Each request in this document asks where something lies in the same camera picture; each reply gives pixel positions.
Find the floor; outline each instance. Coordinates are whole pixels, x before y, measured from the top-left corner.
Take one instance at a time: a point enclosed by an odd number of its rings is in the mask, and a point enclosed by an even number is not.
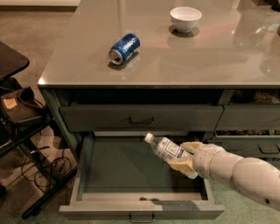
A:
[[[16,79],[20,84],[31,86],[35,89],[35,97],[43,102],[37,90],[38,81],[46,63],[49,60],[58,38],[63,34],[66,24],[73,12],[55,11],[0,11],[0,40],[21,52],[30,59],[30,66]],[[50,146],[43,151],[43,155],[53,160],[60,157],[64,143],[60,137],[54,137],[50,129],[33,138],[38,147]],[[71,160],[72,166],[76,163],[69,151],[65,149],[64,155]],[[35,175],[34,164],[25,159],[24,152],[16,148],[0,159],[0,182],[7,187],[7,195],[0,199],[0,224],[2,223],[91,223],[91,224],[121,224],[129,223],[128,220],[92,220],[74,221],[62,216],[59,206],[67,204],[70,200],[73,182],[52,198],[37,216],[26,220],[21,219],[21,214],[41,195],[33,182],[22,177],[21,168],[29,178]],[[279,224],[280,213],[254,203],[240,194],[229,190],[218,183],[211,183],[215,203],[225,205],[226,211],[215,220],[158,220],[160,224],[210,224],[210,223],[261,223]]]

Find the bottle cap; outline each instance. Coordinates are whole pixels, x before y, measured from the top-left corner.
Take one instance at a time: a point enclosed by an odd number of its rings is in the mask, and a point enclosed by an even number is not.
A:
[[[148,133],[144,140],[150,144],[153,142],[154,138],[155,137],[151,133]]]

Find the soda can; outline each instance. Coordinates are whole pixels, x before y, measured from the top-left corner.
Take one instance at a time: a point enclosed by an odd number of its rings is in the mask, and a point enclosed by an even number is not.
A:
[[[113,64],[123,64],[128,61],[140,47],[140,40],[134,34],[127,34],[109,51],[109,58]]]

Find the bowl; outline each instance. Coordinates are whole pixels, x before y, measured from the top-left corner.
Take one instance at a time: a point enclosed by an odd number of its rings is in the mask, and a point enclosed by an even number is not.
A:
[[[200,21],[202,13],[193,7],[176,7],[170,11],[171,22],[180,33],[188,33]]]

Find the white robotic arm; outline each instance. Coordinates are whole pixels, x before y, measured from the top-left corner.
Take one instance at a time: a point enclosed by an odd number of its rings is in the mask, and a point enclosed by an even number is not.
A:
[[[237,190],[247,198],[280,211],[280,171],[266,161],[256,158],[243,158],[216,145],[201,142],[183,143],[184,148],[193,154],[188,169],[203,178],[214,180]],[[175,159],[169,165],[183,171],[185,161]]]

